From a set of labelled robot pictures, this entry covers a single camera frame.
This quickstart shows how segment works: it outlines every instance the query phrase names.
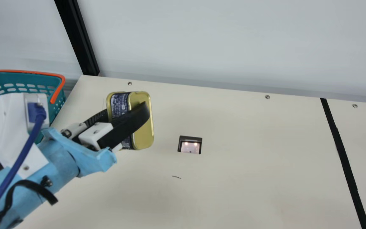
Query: robotic arm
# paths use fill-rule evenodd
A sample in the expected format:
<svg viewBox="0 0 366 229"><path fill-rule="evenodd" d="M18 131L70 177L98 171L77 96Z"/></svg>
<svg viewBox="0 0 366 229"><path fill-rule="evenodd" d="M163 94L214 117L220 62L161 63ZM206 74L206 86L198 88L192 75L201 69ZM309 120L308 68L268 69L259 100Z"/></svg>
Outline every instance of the robotic arm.
<svg viewBox="0 0 366 229"><path fill-rule="evenodd" d="M55 204L57 199L53 194L73 178L107 171L117 162L114 153L122 148L136 149L137 138L145 135L143 131L148 126L151 132L146 133L151 135L152 141L147 147L150 146L153 142L151 106L149 95L142 99L142 93L110 94L107 109L85 122L74 123L61 132L54 128L43 129L44 140L37 146L33 144L0 199L0 229L15 227L46 200ZM137 94L141 99L131 103L131 98ZM0 162L5 167L0 171L0 184L19 154L18 147L23 147L19 142L23 142L27 130L32 129L32 111L26 107L35 100L47 110L47 100L42 94L0 96Z"/></svg>

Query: teal plastic basket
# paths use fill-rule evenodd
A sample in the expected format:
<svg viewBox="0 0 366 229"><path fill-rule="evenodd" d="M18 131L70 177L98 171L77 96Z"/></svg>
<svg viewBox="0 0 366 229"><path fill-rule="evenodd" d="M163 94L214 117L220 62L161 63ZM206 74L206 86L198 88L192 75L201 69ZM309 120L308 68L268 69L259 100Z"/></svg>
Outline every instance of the teal plastic basket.
<svg viewBox="0 0 366 229"><path fill-rule="evenodd" d="M52 123L65 102L62 90L65 78L59 74L33 71L0 70L0 95L7 93L45 93L49 101L49 120Z"/></svg>

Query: screw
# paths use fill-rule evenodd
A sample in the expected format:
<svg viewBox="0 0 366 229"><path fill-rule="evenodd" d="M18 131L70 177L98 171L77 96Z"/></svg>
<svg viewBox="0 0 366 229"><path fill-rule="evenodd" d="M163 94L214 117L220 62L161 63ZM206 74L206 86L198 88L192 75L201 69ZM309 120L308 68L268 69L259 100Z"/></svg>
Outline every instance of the screw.
<svg viewBox="0 0 366 229"><path fill-rule="evenodd" d="M44 187L51 187L53 185L53 182L49 179L48 176L43 176L40 185Z"/></svg>
<svg viewBox="0 0 366 229"><path fill-rule="evenodd" d="M65 136L66 138L70 138L70 136L71 136L71 132L68 129L62 129L60 131L60 133L61 133L61 135Z"/></svg>

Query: black strip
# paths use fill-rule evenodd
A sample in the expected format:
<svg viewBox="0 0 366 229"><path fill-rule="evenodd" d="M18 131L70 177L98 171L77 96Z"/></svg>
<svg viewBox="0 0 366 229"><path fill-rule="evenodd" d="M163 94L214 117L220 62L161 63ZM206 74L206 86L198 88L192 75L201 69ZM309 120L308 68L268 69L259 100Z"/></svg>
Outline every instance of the black strip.
<svg viewBox="0 0 366 229"><path fill-rule="evenodd" d="M124 139L141 128L150 117L151 113L149 112L146 102L139 104L132 110L127 111L125 114L113 120L111 123L114 128L97 141L98 145L101 149L105 147L113 149Z"/></svg>
<svg viewBox="0 0 366 229"><path fill-rule="evenodd" d="M55 0L55 3L80 64L81 71L87 75L98 75L100 68L98 67L77 0Z"/></svg>
<svg viewBox="0 0 366 229"><path fill-rule="evenodd" d="M323 98L320 98L320 100L321 104L323 105L324 113L326 114L331 133L333 135L334 143L340 157L342 169L344 170L345 179L347 180L348 188L350 189L358 219L360 220L362 229L366 229L366 214L362 206L360 195L358 194L356 180L354 179L353 171L351 170L350 162L348 161L347 152L345 152L340 133L338 132L336 123L334 122L327 100Z"/></svg>
<svg viewBox="0 0 366 229"><path fill-rule="evenodd" d="M21 180L21 181L16 182L14 185L12 185L9 188L8 192L6 193L5 206L4 206L4 209L0 212L0 220L2 220L2 218L5 216L5 214L12 207L13 191L15 190L15 187L17 187L17 186L23 186L27 189L30 189L30 190L40 194L51 205L54 205L55 203L58 202L57 198L49 190L47 190L45 187L43 187L42 185L40 185L38 183L35 183L33 181Z"/></svg>

